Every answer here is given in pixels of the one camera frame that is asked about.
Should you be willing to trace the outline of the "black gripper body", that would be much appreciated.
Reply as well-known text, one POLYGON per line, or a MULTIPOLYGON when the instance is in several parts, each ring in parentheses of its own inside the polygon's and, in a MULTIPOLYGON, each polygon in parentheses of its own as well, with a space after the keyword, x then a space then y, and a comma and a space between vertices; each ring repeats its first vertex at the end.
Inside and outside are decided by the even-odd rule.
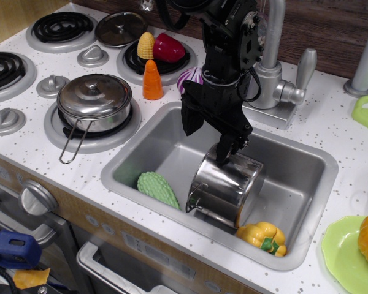
POLYGON ((182 104, 202 108, 204 122, 220 134, 234 134, 236 137, 252 132, 252 127, 242 111, 243 100, 239 98, 236 85, 215 85, 203 82, 185 81, 182 104))

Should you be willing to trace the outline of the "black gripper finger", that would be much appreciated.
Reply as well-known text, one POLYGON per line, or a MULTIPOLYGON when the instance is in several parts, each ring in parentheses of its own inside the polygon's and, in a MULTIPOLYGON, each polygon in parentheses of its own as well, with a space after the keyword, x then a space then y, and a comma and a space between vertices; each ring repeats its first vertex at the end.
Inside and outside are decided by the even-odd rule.
POLYGON ((234 134, 222 134, 217 143, 216 159, 219 164, 224 164, 231 155, 235 155, 239 149, 248 146, 249 139, 246 135, 236 137, 234 134))
POLYGON ((182 104, 182 126, 184 133, 187 136, 190 136, 203 126, 204 118, 201 110, 202 108, 199 108, 198 106, 182 104))

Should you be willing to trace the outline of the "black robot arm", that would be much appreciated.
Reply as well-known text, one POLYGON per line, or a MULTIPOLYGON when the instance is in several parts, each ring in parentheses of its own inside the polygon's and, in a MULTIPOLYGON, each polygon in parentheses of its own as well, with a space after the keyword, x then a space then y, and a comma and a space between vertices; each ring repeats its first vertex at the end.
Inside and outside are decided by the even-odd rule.
POLYGON ((254 64, 263 47, 258 42, 256 1, 157 1, 161 21, 171 31, 179 31, 190 16, 199 17, 206 52, 201 69, 202 84, 184 81, 182 124, 191 135, 208 122, 221 134, 216 162, 248 145, 253 128, 242 104, 257 100, 262 92, 248 96, 250 82, 259 83, 254 64))

